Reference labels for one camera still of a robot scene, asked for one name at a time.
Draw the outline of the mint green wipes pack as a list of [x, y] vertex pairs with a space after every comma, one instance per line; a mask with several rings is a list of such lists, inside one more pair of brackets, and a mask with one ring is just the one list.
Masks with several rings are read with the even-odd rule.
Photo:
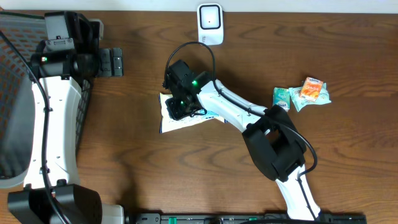
[[301, 87], [289, 88], [290, 99], [292, 100], [295, 109], [299, 112], [302, 108], [308, 105], [325, 105], [331, 103], [327, 85], [324, 83], [320, 90], [319, 97], [315, 101], [308, 101], [300, 97]]

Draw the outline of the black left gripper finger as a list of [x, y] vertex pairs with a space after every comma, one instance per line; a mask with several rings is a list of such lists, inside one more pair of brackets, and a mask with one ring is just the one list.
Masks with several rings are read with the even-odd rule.
[[110, 77], [112, 75], [111, 52], [110, 49], [99, 49], [100, 69], [99, 77]]
[[122, 77], [123, 71], [123, 52], [121, 48], [112, 48], [113, 56], [113, 75], [115, 77]]

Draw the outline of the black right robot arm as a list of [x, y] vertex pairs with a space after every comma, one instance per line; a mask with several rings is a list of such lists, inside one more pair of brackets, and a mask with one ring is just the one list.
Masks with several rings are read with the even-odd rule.
[[312, 197], [304, 154], [309, 142], [298, 133], [285, 109], [259, 106], [227, 89], [209, 72], [196, 74], [183, 61], [166, 66], [164, 88], [172, 119], [214, 112], [237, 128], [257, 169], [277, 183], [289, 218], [315, 221], [320, 207]]

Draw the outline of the cream snack bag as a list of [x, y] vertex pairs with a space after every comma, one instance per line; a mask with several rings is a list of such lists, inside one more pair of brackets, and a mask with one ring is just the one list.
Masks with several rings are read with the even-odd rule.
[[165, 104], [166, 100], [170, 99], [171, 97], [172, 97], [172, 95], [165, 95], [165, 94], [159, 93], [158, 99], [159, 99], [159, 104], [161, 107], [161, 115], [162, 115], [159, 133], [166, 133], [169, 131], [174, 131], [174, 130], [186, 128], [189, 126], [194, 126], [196, 124], [200, 124], [200, 123], [203, 123], [203, 122], [211, 120], [211, 119], [218, 120], [222, 123], [227, 123], [227, 120], [225, 120], [223, 117], [219, 116], [218, 114], [216, 114], [212, 111], [208, 111], [206, 115], [201, 115], [201, 116], [198, 115], [198, 116], [194, 116], [194, 117], [187, 116], [178, 121], [174, 120], [169, 115], [167, 106]]

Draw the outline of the orange tissue pack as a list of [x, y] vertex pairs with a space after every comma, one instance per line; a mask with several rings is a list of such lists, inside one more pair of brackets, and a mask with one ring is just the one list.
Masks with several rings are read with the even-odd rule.
[[304, 100], [315, 102], [320, 95], [323, 84], [323, 81], [307, 77], [303, 83], [299, 96]]

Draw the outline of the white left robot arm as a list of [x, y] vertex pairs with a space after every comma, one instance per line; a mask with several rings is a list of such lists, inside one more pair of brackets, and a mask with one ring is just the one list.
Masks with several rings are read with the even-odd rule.
[[82, 187], [76, 164], [80, 101], [96, 77], [121, 77], [123, 53], [102, 49], [103, 23], [73, 11], [44, 15], [47, 38], [25, 65], [35, 101], [32, 154], [23, 189], [7, 196], [21, 223], [127, 223], [123, 206]]

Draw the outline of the teal tissue pack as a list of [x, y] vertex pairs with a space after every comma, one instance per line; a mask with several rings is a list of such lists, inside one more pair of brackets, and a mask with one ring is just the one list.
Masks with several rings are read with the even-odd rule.
[[273, 91], [273, 105], [278, 105], [285, 111], [290, 110], [290, 92], [286, 88], [275, 87]]

